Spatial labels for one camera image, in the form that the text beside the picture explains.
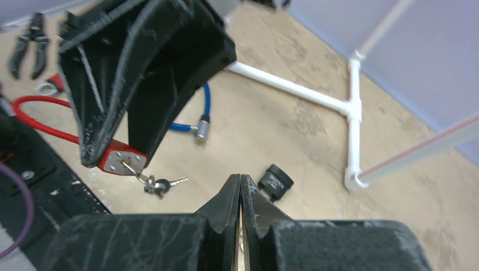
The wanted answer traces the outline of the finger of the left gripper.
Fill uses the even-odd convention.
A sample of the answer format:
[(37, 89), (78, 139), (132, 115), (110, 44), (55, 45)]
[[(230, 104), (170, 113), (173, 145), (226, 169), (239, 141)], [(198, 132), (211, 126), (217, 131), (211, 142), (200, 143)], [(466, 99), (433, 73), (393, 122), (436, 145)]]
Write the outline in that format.
[(193, 18), (156, 54), (128, 107), (129, 145), (148, 159), (196, 90), (237, 59), (213, 5), (186, 4)]
[(102, 1), (60, 25), (58, 70), (81, 163), (97, 166), (159, 51), (194, 18), (190, 1)]

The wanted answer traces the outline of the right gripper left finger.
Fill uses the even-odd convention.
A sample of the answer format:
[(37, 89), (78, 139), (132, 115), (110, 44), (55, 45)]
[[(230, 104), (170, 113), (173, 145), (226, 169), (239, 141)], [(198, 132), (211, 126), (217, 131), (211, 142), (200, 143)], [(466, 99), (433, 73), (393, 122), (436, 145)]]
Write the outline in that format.
[(80, 215), (51, 241), (42, 270), (236, 270), (241, 176), (194, 213)]

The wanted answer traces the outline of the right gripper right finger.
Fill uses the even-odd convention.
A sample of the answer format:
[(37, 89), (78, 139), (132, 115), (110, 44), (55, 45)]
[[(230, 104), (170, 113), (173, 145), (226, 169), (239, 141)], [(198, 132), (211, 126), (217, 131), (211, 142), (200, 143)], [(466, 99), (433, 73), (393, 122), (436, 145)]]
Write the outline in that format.
[(431, 270), (422, 246), (393, 220), (293, 220), (241, 177), (246, 270)]

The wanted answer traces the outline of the small silver key pair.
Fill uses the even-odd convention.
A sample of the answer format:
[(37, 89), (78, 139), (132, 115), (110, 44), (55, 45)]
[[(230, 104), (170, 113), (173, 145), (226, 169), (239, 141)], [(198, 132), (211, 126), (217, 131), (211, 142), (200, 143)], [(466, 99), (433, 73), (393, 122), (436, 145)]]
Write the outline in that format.
[(146, 176), (141, 172), (135, 170), (125, 160), (123, 160), (121, 164), (126, 167), (126, 169), (131, 171), (135, 178), (143, 184), (143, 190), (145, 193), (149, 195), (156, 195), (159, 199), (163, 199), (164, 195), (170, 191), (171, 187), (176, 186), (189, 179), (188, 177), (182, 177), (173, 181), (164, 178), (156, 179), (154, 175)]

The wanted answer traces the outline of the blue cable lock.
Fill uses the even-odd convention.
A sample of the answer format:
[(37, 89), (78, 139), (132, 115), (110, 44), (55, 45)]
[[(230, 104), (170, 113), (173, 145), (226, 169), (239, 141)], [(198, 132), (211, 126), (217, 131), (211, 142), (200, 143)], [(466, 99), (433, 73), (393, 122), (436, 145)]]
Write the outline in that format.
[(186, 125), (172, 123), (170, 130), (182, 133), (194, 133), (196, 144), (204, 145), (207, 142), (210, 124), (211, 124), (211, 91), (208, 83), (203, 85), (204, 90), (204, 109), (197, 125)]

